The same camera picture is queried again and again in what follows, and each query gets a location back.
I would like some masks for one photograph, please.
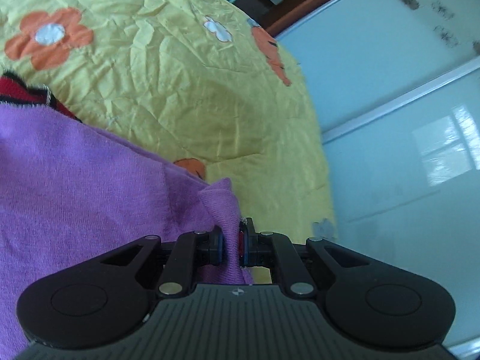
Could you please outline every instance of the white flower center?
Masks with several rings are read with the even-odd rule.
[[[61,24],[50,23],[41,26],[35,34],[35,40],[43,46],[50,46],[65,36],[65,29]]]

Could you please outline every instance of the gray ribbed plate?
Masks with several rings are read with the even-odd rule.
[[[441,346],[410,353],[365,348],[334,330],[314,303],[278,286],[199,284],[159,302],[144,325],[117,343],[87,350],[33,344],[18,360],[452,360]]]

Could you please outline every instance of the red and black trim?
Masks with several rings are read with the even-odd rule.
[[[47,106],[81,122],[65,105],[57,100],[47,86],[28,87],[25,82],[12,71],[6,71],[0,76],[0,103],[26,107]]]

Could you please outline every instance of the yellow bedsheet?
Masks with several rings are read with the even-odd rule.
[[[0,24],[4,67],[84,123],[231,178],[259,231],[304,242],[334,220],[301,70],[227,1],[1,0]]]

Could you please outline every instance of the purple garment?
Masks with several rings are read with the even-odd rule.
[[[15,307],[33,281],[148,234],[171,242],[219,225],[227,260],[208,282],[243,284],[239,206],[223,179],[208,185],[123,139],[49,107],[0,105],[0,359],[26,346]]]

